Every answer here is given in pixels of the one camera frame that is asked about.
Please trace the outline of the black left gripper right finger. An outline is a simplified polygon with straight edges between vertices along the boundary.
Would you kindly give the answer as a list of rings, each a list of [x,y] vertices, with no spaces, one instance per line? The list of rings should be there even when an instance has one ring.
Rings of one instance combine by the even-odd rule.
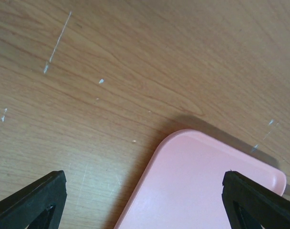
[[[231,228],[290,229],[290,201],[237,171],[227,171],[222,185]]]

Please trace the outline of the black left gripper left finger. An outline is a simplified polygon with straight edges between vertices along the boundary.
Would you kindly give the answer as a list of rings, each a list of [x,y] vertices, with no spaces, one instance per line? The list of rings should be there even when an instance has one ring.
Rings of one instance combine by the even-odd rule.
[[[52,171],[0,201],[0,229],[57,229],[66,198],[64,171]]]

